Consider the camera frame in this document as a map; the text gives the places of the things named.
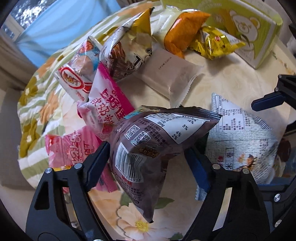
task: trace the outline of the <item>qr code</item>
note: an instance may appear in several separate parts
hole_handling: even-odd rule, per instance
[[[137,135],[133,140],[131,140],[131,144],[134,146],[138,146],[141,143],[145,143],[149,141],[151,137],[144,131],[142,131],[139,135]]]
[[[124,136],[129,140],[133,134],[135,134],[140,128],[136,125],[133,125],[128,131],[124,134]]]

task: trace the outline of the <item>pink snack bag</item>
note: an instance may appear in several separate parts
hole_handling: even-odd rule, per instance
[[[77,109],[95,134],[101,140],[107,140],[118,121],[135,108],[100,63],[89,93],[89,102],[78,101]]]
[[[65,136],[48,134],[45,136],[45,148],[49,156],[49,167],[55,171],[69,169],[78,162],[84,162],[86,157],[94,153],[101,143],[102,141],[88,126]],[[108,164],[94,188],[108,192],[118,190]]]

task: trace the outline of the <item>red logo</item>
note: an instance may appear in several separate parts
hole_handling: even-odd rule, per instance
[[[73,89],[83,89],[85,84],[83,80],[69,67],[62,67],[59,72],[63,80]]]
[[[224,157],[223,156],[218,156],[218,162],[223,162]]]

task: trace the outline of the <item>printed nutrition label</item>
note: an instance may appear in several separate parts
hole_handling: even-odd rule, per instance
[[[151,114],[144,118],[163,128],[177,144],[182,143],[192,136],[206,121],[208,121],[175,113]]]
[[[216,112],[222,115],[216,125],[217,132],[243,131],[250,127],[250,118],[240,107],[218,95],[215,102]]]

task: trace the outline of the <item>snack package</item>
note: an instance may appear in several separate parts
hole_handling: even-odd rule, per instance
[[[141,106],[111,135],[110,167],[143,217],[151,222],[168,161],[213,128],[221,115],[197,107]]]
[[[178,58],[153,45],[153,55],[133,75],[170,100],[170,107],[179,107],[202,66]]]
[[[230,34],[210,26],[202,27],[189,48],[201,54],[201,56],[214,59],[233,53],[236,49],[246,44]]]
[[[100,63],[89,94],[89,102],[79,101],[77,109],[97,137],[107,140],[114,125],[132,112],[134,107]]]
[[[87,101],[102,46],[89,36],[67,64],[54,73],[61,86],[75,100]]]
[[[152,36],[169,52],[184,58],[183,51],[210,14],[201,11],[182,12],[167,6],[160,14]]]
[[[115,81],[136,71],[151,56],[150,13],[147,9],[137,14],[104,43],[100,61]]]
[[[256,183],[265,184],[274,164],[279,142],[266,122],[220,95],[212,94],[212,111],[222,116],[209,132],[205,155],[226,170],[247,168]],[[197,199],[206,193],[197,188]]]
[[[88,126],[65,136],[48,134],[45,136],[45,147],[49,156],[49,167],[55,171],[69,169],[76,163],[84,162],[85,158],[94,153],[101,143],[102,141]],[[108,192],[118,190],[108,164],[95,189]]]

